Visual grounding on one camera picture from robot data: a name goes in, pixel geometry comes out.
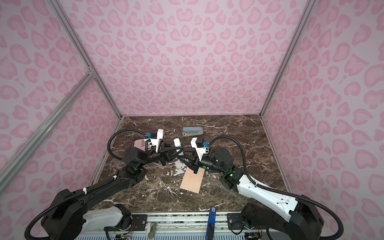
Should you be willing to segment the white glue stick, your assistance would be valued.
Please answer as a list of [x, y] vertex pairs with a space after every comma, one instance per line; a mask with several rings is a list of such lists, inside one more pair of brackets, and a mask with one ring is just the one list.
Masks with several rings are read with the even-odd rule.
[[183, 153], [184, 147], [182, 146], [181, 140], [179, 138], [175, 138], [173, 141], [174, 141], [175, 147], [177, 148], [176, 156], [178, 157]]

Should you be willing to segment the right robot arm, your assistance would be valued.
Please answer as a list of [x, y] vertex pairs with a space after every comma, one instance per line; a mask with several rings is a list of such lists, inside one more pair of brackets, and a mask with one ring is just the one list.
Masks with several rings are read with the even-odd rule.
[[220, 181], [227, 190], [254, 199], [262, 204], [246, 204], [234, 229], [265, 227], [287, 234], [292, 240], [320, 239], [324, 221], [315, 206], [298, 197], [290, 197], [258, 181], [250, 181], [243, 170], [234, 165], [234, 158], [226, 148], [217, 148], [211, 153], [206, 150], [186, 150], [178, 155], [189, 169], [197, 173], [200, 169], [220, 173]]

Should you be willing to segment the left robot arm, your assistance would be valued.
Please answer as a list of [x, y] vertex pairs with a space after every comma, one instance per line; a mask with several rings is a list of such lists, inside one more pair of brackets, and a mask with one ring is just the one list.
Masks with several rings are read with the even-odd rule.
[[147, 174], [144, 165], [154, 162], [165, 165], [174, 160], [182, 150], [182, 147], [165, 147], [158, 153], [153, 151], [148, 154], [139, 148], [130, 147], [122, 158], [126, 166], [114, 176], [74, 192], [61, 191], [51, 204], [51, 210], [43, 215], [41, 221], [42, 227], [49, 235], [48, 238], [74, 240], [85, 232], [86, 227], [91, 226], [108, 231], [131, 230], [134, 226], [131, 212], [122, 204], [116, 204], [110, 210], [111, 217], [95, 217], [94, 224], [91, 218], [86, 218], [86, 214], [105, 199], [141, 182]]

